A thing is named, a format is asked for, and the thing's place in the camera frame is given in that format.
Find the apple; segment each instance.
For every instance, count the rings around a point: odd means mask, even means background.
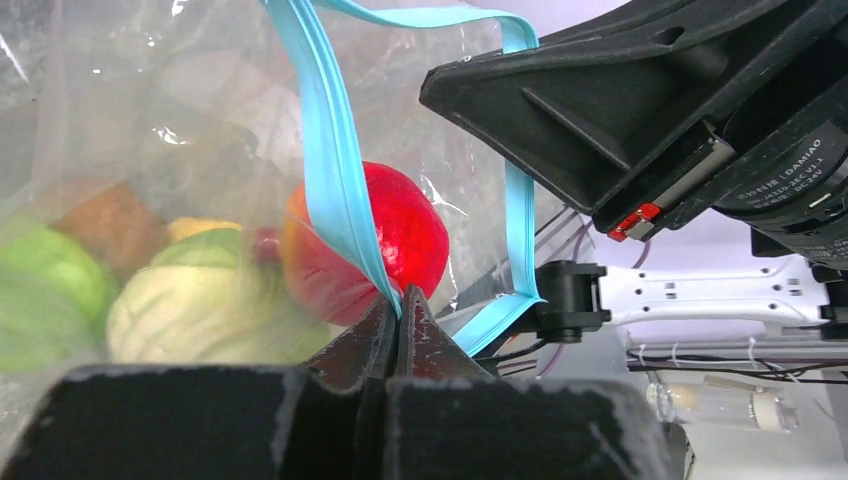
[[[416,285],[429,298],[447,267],[447,229],[415,182],[386,165],[363,166],[386,273],[398,291]],[[286,210],[280,259],[289,295],[319,318],[352,325],[377,297],[377,288],[313,232],[305,185],[291,194]]]

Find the plastic bag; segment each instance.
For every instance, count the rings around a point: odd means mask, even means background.
[[[451,308],[507,257],[504,162],[417,94],[433,66],[497,48],[497,24],[320,13],[393,286],[470,318],[512,291],[503,276]],[[52,15],[32,178],[0,209],[0,289],[21,300],[0,306],[0,378],[32,393],[87,362],[295,363],[356,321],[378,292],[309,228],[299,85],[261,3],[56,0]],[[537,223],[559,208],[545,195]]]

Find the blue ribbon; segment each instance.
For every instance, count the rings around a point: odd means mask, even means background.
[[[294,64],[303,122],[304,182],[309,218],[321,238],[359,267],[400,315],[377,242],[350,100],[338,61],[313,5],[389,27],[440,28],[485,19],[501,24],[504,53],[539,46],[523,18],[472,7],[368,10],[348,0],[261,0]],[[487,305],[454,341],[474,355],[524,311],[542,301],[535,278],[533,180],[506,164],[507,250],[515,293]]]

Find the green cabbage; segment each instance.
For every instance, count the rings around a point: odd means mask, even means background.
[[[0,370],[46,367],[92,345],[74,299],[45,278],[0,268]]]
[[[279,268],[240,265],[241,234],[210,230],[162,251],[112,306],[107,343],[128,363],[298,363],[331,339],[285,295]]]
[[[0,248],[0,268],[48,280],[76,303],[92,332],[102,335],[118,286],[73,238],[37,227]]]

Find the black plastic mount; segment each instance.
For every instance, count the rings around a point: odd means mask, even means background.
[[[777,258],[791,255],[793,252],[772,238],[751,229],[751,255],[757,258]]]
[[[536,50],[438,67],[420,101],[601,232],[658,206],[630,235],[644,240],[770,174],[764,159],[823,124],[848,131],[846,16],[845,0],[632,0]],[[748,103],[770,82],[780,108]]]
[[[819,328],[822,340],[848,341],[848,282],[830,281],[823,283],[825,283],[830,303],[819,307],[821,318],[828,320],[828,323]]]
[[[848,280],[848,272],[845,270],[834,270],[821,265],[810,265],[810,270],[813,272],[813,278],[819,283],[828,284]]]
[[[579,343],[584,332],[596,332],[612,314],[601,306],[598,280],[607,269],[594,263],[557,260],[536,269],[539,294],[547,300],[522,315],[507,335],[535,332],[547,343]]]

